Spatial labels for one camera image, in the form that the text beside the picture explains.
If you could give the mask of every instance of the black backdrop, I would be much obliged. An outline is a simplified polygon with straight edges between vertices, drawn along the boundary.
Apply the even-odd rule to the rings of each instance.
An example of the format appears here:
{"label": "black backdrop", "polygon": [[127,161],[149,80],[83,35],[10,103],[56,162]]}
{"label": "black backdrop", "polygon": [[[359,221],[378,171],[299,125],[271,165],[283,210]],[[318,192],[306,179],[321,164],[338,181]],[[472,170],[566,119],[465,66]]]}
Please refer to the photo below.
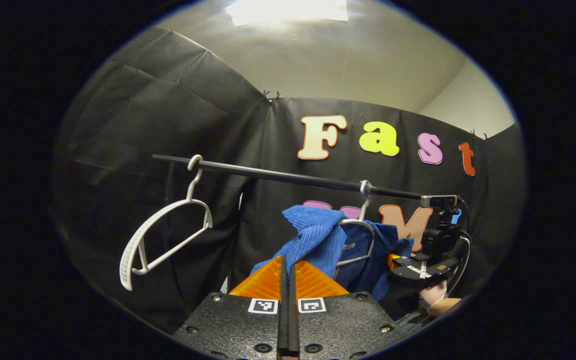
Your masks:
{"label": "black backdrop", "polygon": [[[328,158],[297,157],[305,136],[300,120],[331,115],[344,116],[347,127],[338,131]],[[364,125],[374,121],[397,130],[397,155],[359,146]],[[441,139],[441,164],[419,159],[418,135],[423,132]],[[119,259],[131,235],[163,207],[167,196],[169,165],[152,160],[153,154],[201,154],[208,161],[238,166],[353,183],[368,179],[378,187],[421,194],[458,194],[469,205],[473,237],[468,276],[454,294],[464,296],[506,255],[526,198],[519,127],[497,137],[484,140],[427,116],[352,100],[269,102],[199,44],[152,28],[112,55],[66,113],[55,148],[51,209],[71,260],[84,276],[147,322],[173,333],[208,292],[219,290],[226,276],[231,274],[235,287],[254,264],[272,257],[296,234],[282,210],[308,200],[334,209],[361,207],[362,201],[356,193],[206,172],[194,197],[212,210],[213,229],[169,263],[146,276],[133,276],[130,292],[119,282]],[[475,154],[474,176],[464,171],[458,148],[464,142]],[[491,181],[490,169],[502,171]],[[177,167],[168,189],[170,201],[185,197],[191,178]],[[380,196],[365,218],[381,223],[382,205],[400,205],[407,221],[419,201]],[[198,206],[184,207],[158,222],[145,237],[148,258],[194,233],[203,214]],[[431,217],[429,226],[436,222],[437,216]]]}
{"label": "black backdrop", "polygon": [[[485,289],[388,358],[576,356],[576,267],[559,260],[576,242],[576,141],[574,151],[562,146],[576,139],[576,3],[399,4],[483,64],[508,95],[531,192],[512,255]],[[126,0],[19,5],[0,4],[0,358],[187,358],[90,289],[42,210],[68,104],[113,49],[162,12]]]}

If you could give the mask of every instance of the ceiling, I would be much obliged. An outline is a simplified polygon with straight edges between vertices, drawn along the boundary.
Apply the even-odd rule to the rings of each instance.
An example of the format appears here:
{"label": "ceiling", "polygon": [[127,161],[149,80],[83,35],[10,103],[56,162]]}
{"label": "ceiling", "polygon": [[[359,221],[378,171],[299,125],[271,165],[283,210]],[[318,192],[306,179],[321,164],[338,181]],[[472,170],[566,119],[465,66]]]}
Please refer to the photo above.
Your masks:
{"label": "ceiling", "polygon": [[332,98],[419,113],[450,84],[466,55],[390,4],[347,0],[348,21],[283,21],[235,27],[226,6],[204,0],[158,27],[212,51],[259,91]]}

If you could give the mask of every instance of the white wall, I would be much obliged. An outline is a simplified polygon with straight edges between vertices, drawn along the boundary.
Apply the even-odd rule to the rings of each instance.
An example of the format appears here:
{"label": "white wall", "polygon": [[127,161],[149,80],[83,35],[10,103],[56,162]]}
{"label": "white wall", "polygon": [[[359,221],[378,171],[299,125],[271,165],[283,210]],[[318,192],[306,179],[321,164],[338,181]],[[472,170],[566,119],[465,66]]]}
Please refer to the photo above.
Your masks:
{"label": "white wall", "polygon": [[483,138],[500,133],[515,122],[509,105],[491,79],[466,58],[461,70],[420,114],[475,130]]}

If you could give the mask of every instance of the black rod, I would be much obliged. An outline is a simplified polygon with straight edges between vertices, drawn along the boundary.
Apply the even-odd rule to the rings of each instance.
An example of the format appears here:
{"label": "black rod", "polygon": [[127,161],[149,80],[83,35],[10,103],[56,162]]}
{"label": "black rod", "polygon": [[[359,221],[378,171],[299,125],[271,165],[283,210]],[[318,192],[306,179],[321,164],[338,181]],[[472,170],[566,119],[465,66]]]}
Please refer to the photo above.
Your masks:
{"label": "black rod", "polygon": [[[166,160],[169,162],[179,162],[183,164],[189,164],[190,162],[190,159],[186,157],[176,157],[169,155],[154,154],[152,158],[156,160]],[[221,162],[212,162],[206,160],[197,161],[195,163],[195,166],[198,167],[199,169],[206,171],[249,176],[251,178],[274,180],[275,182],[310,185],[311,187],[335,189],[338,191],[361,192],[361,184],[359,183],[332,180],[330,178],[314,177],[308,175],[297,175],[295,173],[286,173],[271,170],[262,170],[260,168],[250,168],[245,166],[224,164]],[[420,200],[422,197],[422,194],[418,193],[397,191],[377,186],[371,187],[370,193],[375,195],[392,196],[394,198],[413,199],[413,200]]]}

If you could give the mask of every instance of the metal hanger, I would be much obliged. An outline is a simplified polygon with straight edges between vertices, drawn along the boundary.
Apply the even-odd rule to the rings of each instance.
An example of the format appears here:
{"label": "metal hanger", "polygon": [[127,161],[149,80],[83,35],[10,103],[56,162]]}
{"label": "metal hanger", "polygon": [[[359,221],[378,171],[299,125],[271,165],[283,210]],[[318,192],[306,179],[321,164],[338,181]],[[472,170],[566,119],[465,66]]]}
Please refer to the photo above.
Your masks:
{"label": "metal hanger", "polygon": [[[201,155],[195,155],[190,159],[188,162],[188,170],[191,171],[193,166],[199,160],[203,160]],[[188,244],[192,239],[195,239],[199,236],[199,234],[203,233],[206,229],[213,227],[213,215],[210,212],[210,208],[206,205],[205,202],[199,201],[193,198],[193,192],[195,191],[195,185],[199,182],[199,179],[202,177],[202,169],[200,168],[197,171],[197,176],[194,177],[194,180],[190,182],[188,186],[188,192],[186,194],[185,199],[177,202],[173,202],[170,205],[162,208],[161,210],[157,211],[153,214],[149,219],[147,219],[141,226],[135,231],[134,235],[132,235],[128,245],[123,250],[123,255],[121,256],[121,262],[119,263],[119,278],[121,278],[121,285],[123,285],[126,290],[133,291],[133,283],[131,280],[131,272],[134,272],[137,275],[146,275],[152,269],[155,269],[159,264],[161,264],[164,260],[168,259],[172,256],[176,251],[183,248],[185,244]],[[183,205],[189,204],[199,204],[205,208],[206,212],[203,216],[203,227],[201,230],[195,232],[194,234],[190,235],[188,238],[180,242],[177,246],[170,249],[162,256],[159,256],[153,262],[148,262],[146,259],[146,248],[144,246],[144,234],[146,231],[150,229],[153,224],[155,224],[158,219],[162,218],[168,212],[178,207],[182,207]],[[141,269],[133,268],[132,271],[128,271],[128,268],[132,267],[133,260],[135,259],[135,253],[137,253],[137,249],[139,249],[139,258],[141,259]]]}
{"label": "metal hanger", "polygon": [[364,221],[364,216],[366,215],[366,208],[368,207],[368,205],[370,205],[371,201],[373,201],[373,198],[375,197],[374,193],[368,193],[366,191],[366,187],[368,186],[370,186],[370,182],[368,182],[368,180],[363,180],[361,182],[361,188],[359,189],[359,191],[361,192],[361,195],[365,199],[365,202],[363,203],[363,205],[361,205],[361,212],[359,212],[359,219],[343,219],[339,221],[337,225],[358,224],[368,228],[368,230],[370,230],[370,234],[372,234],[372,241],[370,242],[370,248],[368,248],[368,253],[366,255],[355,257],[354,259],[339,261],[336,264],[336,266],[358,262],[359,260],[363,259],[368,259],[370,258],[370,255],[373,253],[373,246],[375,244],[375,230],[372,226],[370,226],[368,223]]}

